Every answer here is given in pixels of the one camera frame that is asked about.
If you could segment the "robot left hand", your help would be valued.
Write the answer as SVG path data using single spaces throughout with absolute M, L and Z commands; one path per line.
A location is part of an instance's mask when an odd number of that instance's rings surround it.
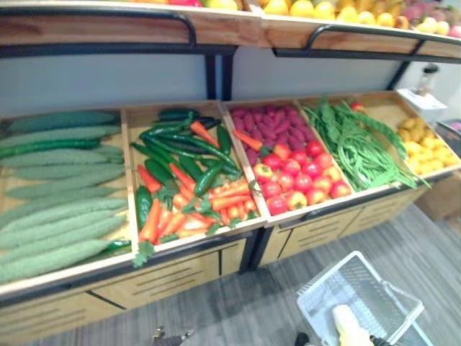
M 150 346 L 179 346 L 195 333 L 194 329 L 188 329 L 185 333 L 174 336 L 166 336 L 163 326 L 158 327 L 153 333 Z

